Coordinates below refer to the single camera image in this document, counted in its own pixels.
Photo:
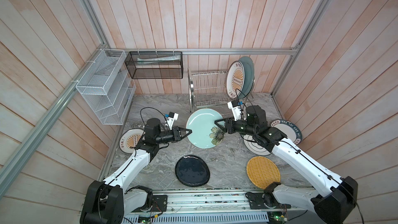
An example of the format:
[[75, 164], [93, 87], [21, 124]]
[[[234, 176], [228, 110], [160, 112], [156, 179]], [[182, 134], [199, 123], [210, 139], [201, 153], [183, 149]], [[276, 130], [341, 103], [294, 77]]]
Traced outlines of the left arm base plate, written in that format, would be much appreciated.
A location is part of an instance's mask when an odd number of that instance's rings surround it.
[[167, 210], [167, 195], [154, 195], [148, 198], [148, 210], [155, 212], [165, 212]]

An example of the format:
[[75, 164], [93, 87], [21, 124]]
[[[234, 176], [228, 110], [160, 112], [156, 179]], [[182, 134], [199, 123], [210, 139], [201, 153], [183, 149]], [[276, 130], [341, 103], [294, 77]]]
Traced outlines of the mint plate with flower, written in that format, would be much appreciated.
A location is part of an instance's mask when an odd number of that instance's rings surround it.
[[200, 149], [210, 149], [218, 146], [224, 139], [225, 133], [215, 124], [222, 120], [222, 115], [216, 110], [204, 108], [191, 114], [187, 121], [186, 129], [192, 130], [188, 140]]

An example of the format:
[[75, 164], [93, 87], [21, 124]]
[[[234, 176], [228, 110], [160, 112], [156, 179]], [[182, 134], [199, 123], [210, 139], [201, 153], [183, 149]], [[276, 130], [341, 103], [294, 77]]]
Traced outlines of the grey-green plate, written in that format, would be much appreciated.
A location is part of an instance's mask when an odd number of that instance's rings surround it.
[[247, 56], [241, 57], [239, 62], [243, 65], [245, 72], [243, 88], [238, 96], [239, 99], [243, 99], [245, 96], [248, 96], [253, 89], [255, 81], [255, 65], [253, 60]]

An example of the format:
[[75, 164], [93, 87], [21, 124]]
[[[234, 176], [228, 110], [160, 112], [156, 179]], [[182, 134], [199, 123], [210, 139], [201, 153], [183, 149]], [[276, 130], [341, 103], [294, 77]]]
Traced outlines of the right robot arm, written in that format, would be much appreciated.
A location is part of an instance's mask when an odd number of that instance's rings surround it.
[[291, 188], [273, 182], [264, 189], [264, 206], [275, 208], [289, 204], [316, 213], [327, 224], [343, 223], [358, 207], [358, 183], [350, 176], [342, 178], [326, 169], [299, 149], [281, 130], [269, 127], [266, 113], [260, 106], [248, 107], [246, 114], [245, 120], [230, 117], [217, 119], [214, 123], [224, 133], [253, 137], [258, 145], [287, 162], [312, 186], [312, 189]]

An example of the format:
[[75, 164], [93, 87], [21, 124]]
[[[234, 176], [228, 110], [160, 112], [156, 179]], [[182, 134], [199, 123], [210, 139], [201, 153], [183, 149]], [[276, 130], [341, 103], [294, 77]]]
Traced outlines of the orange sunburst plate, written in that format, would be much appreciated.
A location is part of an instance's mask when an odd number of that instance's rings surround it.
[[240, 61], [231, 64], [227, 74], [226, 90], [227, 95], [231, 99], [235, 99], [240, 95], [245, 80], [245, 71]]
[[119, 149], [124, 153], [132, 154], [143, 133], [144, 130], [140, 128], [126, 131], [120, 138]]

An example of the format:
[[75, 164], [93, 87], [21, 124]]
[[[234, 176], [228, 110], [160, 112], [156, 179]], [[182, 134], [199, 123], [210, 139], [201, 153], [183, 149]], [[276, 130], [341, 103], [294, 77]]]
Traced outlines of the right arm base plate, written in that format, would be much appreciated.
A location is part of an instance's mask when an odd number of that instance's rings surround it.
[[249, 201], [249, 205], [251, 209], [290, 209], [290, 204], [281, 204], [277, 202], [275, 197], [270, 193], [254, 193], [247, 192], [245, 193], [245, 197]]

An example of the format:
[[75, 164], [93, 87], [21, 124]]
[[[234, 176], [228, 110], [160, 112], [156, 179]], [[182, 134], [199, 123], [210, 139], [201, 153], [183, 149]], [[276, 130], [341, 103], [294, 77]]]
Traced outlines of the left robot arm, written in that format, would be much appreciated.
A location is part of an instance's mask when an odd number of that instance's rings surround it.
[[130, 187], [131, 182], [156, 156], [161, 144], [179, 142], [192, 130], [171, 127], [161, 130], [161, 121], [151, 118], [134, 147], [135, 152], [112, 175], [103, 181], [95, 180], [87, 190], [81, 224], [120, 224], [125, 215], [141, 208], [150, 210], [153, 206], [152, 189], [144, 186]]

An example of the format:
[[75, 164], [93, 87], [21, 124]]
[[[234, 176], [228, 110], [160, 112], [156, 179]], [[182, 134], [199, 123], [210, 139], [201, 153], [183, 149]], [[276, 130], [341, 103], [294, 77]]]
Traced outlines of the dark blue oval plate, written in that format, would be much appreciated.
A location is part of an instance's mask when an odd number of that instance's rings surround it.
[[199, 187], [210, 180], [210, 170], [205, 161], [195, 155], [180, 158], [175, 165], [175, 175], [185, 186]]

